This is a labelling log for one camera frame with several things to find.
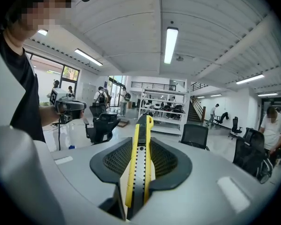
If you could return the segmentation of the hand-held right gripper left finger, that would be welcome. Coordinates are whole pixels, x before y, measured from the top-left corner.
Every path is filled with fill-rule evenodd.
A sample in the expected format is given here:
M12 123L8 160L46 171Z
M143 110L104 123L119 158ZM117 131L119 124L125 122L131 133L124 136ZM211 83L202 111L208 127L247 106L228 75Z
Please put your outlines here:
M132 138L52 153L67 181L95 207L125 219Z

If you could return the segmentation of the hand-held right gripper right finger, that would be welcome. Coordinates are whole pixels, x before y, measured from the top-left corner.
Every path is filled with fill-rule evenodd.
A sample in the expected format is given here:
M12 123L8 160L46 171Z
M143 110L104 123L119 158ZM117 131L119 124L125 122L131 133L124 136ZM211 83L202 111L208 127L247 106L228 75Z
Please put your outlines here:
M277 191L277 185L260 184L210 151L168 139L161 142L186 154L192 171L177 188L153 192L132 218L135 225L248 225Z

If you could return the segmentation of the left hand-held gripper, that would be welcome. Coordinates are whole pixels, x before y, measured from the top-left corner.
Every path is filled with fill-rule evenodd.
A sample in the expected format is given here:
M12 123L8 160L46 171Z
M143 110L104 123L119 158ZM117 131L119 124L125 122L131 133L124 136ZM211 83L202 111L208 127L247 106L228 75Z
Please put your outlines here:
M61 88L53 88L50 95L50 103L55 112L60 116L61 124L67 124L71 120L70 112L81 111L87 107L87 104L80 101L74 101L73 93L66 92Z

